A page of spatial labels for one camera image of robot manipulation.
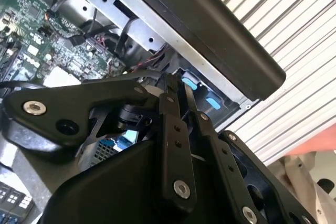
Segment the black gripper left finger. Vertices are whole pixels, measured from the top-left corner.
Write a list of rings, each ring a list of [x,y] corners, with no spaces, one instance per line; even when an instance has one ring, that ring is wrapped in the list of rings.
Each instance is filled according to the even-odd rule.
[[[39,210],[44,212],[64,182],[86,171],[79,167],[80,151],[102,138],[132,129],[140,134],[140,141],[132,146],[154,141],[164,150],[168,144],[180,143],[191,154],[183,84],[165,74],[159,79],[163,91],[157,95],[121,76],[8,95],[4,138],[21,151],[17,173]]]

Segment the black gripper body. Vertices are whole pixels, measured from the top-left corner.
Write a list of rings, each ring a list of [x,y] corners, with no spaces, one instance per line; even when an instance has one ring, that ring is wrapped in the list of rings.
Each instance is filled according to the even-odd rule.
[[[64,182],[41,223],[243,223],[228,184],[185,144],[136,144]]]

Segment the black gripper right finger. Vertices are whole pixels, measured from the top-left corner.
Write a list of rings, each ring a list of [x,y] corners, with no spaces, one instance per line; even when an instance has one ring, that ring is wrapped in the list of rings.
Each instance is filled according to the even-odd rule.
[[[218,134],[183,84],[192,154],[204,159],[224,223],[315,223],[314,217],[231,131]]]

